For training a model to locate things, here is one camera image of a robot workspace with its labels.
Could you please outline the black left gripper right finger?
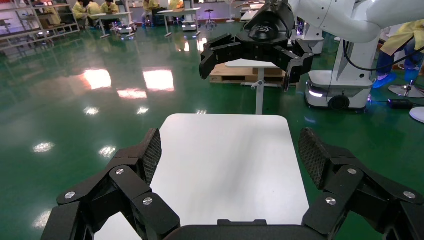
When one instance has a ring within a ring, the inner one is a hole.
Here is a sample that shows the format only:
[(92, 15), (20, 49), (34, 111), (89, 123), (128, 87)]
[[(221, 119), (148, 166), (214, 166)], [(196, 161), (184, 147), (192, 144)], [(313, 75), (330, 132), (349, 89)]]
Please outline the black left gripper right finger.
[(422, 194), (369, 169), (348, 149), (324, 143), (311, 128), (301, 130), (298, 152), (322, 192), (303, 216), (304, 227), (332, 240), (352, 212), (385, 240), (423, 239)]

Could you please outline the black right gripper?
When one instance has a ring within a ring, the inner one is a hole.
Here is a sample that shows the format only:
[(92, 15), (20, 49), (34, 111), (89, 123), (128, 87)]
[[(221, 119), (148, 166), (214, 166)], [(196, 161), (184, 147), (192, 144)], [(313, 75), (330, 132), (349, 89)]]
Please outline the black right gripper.
[(200, 77), (205, 80), (216, 65), (238, 59), (273, 62), (285, 71), (282, 87), (300, 81), (311, 71), (314, 54), (302, 39), (296, 39), (288, 50), (288, 41), (295, 25), (294, 13), (287, 0), (271, 0), (254, 15), (243, 30), (233, 37), (230, 33), (203, 45), (199, 64)]

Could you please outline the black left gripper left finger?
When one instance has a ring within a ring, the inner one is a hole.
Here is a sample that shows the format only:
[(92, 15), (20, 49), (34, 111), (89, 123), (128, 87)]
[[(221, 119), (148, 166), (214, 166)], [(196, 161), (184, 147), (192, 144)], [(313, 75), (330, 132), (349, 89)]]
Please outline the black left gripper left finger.
[(151, 189), (161, 156), (160, 131), (151, 128), (141, 143), (118, 150), (103, 170), (57, 197), (42, 239), (92, 240), (117, 213), (142, 239), (165, 239), (181, 221)]

